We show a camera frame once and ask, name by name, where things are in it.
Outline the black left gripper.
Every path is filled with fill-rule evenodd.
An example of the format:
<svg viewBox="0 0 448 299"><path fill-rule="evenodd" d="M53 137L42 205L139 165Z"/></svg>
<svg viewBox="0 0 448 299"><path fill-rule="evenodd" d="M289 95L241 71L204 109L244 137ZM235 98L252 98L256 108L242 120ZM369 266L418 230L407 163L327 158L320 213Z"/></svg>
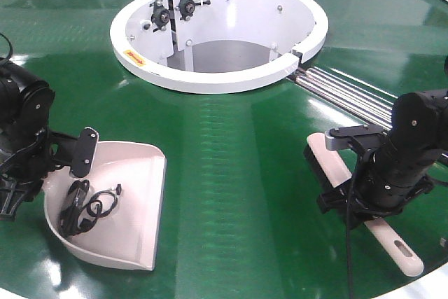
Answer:
<svg viewBox="0 0 448 299"><path fill-rule="evenodd" d="M54 132L47 127L1 163L1 220L15 220L23 202L40 193L49 172L70 165L70 175L87 176L91 170L99 133L85 127L79 137Z"/></svg>

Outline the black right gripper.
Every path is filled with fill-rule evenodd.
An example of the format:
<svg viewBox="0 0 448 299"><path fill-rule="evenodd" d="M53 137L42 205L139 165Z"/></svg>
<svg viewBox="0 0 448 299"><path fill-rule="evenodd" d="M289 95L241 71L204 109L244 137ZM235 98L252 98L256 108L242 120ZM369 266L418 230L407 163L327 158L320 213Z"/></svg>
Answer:
<svg viewBox="0 0 448 299"><path fill-rule="evenodd" d="M316 200L319 209L323 214L331 209L342 211L351 229L364 221L400 214L412 200L434 187L426 175L434 163L432 148L371 148L355 152L358 157L353 176L335 187L321 163L316 163L323 187Z"/></svg>

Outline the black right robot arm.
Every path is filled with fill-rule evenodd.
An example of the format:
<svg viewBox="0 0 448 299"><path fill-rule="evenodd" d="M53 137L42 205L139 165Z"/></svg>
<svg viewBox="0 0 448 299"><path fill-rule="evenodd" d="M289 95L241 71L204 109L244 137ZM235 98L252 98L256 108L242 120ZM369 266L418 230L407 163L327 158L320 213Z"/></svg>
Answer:
<svg viewBox="0 0 448 299"><path fill-rule="evenodd" d="M357 155L351 178L317 197L322 213L336 209L349 228L364 221L400 214L416 197L432 191L427 171L447 152L447 89L399 96L392 128L378 125L332 128L330 151L349 148Z"/></svg>

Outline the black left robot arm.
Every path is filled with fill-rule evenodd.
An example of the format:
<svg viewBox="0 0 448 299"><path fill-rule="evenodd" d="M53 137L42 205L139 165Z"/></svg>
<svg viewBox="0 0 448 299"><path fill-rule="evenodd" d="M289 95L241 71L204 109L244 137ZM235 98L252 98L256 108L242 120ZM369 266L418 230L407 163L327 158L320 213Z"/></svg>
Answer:
<svg viewBox="0 0 448 299"><path fill-rule="evenodd" d="M41 191L48 173L69 167L87 176L99 134L91 127L79 136L49 127L55 91L49 84L11 61L13 45L1 58L1 220L14 221L18 207Z"/></svg>

